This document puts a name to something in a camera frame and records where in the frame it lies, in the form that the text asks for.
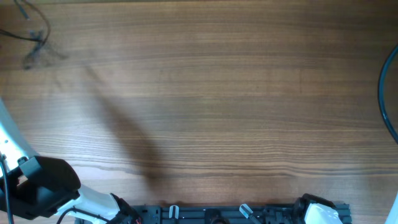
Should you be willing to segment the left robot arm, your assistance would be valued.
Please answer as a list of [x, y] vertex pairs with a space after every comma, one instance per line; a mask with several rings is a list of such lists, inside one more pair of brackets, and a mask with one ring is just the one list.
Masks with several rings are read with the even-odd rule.
[[142, 223], [123, 199], [83, 184], [63, 159], [41, 156], [20, 133], [6, 106], [1, 105], [1, 210], [7, 222], [67, 216], [75, 223]]

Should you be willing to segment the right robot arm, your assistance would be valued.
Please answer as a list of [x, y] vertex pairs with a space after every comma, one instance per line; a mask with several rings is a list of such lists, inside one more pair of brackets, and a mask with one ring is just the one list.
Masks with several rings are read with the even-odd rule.
[[[305, 224], [344, 224], [342, 216], [339, 215], [337, 207], [325, 203], [310, 203], [304, 213]], [[385, 224], [397, 224], [397, 197], [385, 220]]]

